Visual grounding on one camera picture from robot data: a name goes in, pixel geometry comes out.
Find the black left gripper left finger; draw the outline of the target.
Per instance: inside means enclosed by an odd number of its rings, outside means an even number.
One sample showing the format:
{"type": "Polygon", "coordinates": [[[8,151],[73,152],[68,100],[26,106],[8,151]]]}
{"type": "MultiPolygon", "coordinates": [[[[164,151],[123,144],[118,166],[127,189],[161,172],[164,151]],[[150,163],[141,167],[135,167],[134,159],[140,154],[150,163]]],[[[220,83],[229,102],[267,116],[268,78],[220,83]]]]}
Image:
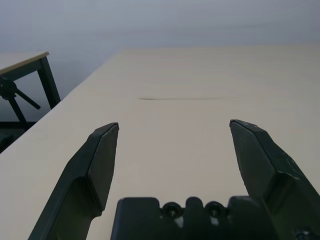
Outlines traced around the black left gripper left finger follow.
{"type": "Polygon", "coordinates": [[[97,128],[68,161],[30,236],[31,240],[85,240],[106,208],[115,169],[117,122],[97,128]]]}

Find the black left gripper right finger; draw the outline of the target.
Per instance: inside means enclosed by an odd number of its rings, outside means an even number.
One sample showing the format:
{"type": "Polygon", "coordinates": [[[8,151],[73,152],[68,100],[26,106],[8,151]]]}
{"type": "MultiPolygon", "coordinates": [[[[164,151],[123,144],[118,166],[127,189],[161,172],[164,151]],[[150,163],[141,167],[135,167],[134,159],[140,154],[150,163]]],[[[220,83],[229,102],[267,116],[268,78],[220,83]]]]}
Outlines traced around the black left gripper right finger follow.
{"type": "Polygon", "coordinates": [[[257,125],[231,120],[238,168],[250,197],[265,203],[281,240],[320,238],[320,195],[296,162],[257,125]]]}

